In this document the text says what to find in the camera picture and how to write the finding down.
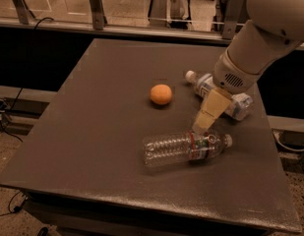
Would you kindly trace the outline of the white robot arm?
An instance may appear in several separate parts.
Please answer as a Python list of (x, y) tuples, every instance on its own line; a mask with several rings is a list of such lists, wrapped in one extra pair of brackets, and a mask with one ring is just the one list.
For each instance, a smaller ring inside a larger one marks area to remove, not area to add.
[(207, 94), (192, 130), (206, 132), (230, 105), (276, 60), (304, 43), (304, 0), (247, 0), (249, 20), (220, 55), (215, 88)]

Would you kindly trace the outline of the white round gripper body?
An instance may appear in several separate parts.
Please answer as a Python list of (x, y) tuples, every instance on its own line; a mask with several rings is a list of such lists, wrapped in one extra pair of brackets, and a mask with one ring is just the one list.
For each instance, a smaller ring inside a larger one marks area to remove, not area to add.
[(236, 64), (229, 51), (225, 50), (214, 66), (213, 82), (231, 94), (238, 94), (249, 89), (261, 75), (261, 65), (254, 61)]

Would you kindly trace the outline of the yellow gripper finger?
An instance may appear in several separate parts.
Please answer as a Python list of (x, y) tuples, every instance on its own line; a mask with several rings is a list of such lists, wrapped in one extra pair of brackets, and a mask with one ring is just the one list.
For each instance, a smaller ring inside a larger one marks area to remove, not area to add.
[(214, 88), (203, 101), (195, 118), (192, 130), (205, 133), (231, 103), (231, 94), (223, 88)]

